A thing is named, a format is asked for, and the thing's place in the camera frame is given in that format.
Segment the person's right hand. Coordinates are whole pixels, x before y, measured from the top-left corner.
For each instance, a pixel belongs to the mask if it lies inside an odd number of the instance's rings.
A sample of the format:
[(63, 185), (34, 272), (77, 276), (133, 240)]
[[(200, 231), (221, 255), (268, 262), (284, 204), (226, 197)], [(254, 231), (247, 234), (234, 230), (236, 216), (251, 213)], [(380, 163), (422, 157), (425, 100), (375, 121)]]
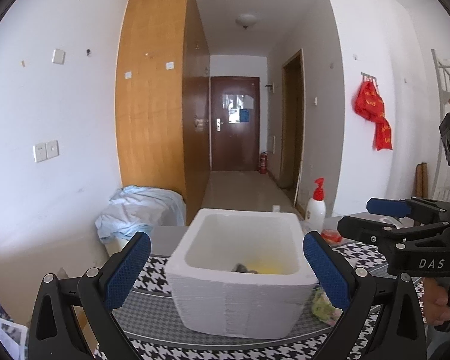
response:
[(440, 326), (450, 321), (450, 307), (448, 306), (448, 293), (433, 278), (424, 278), (424, 318), (427, 324)]

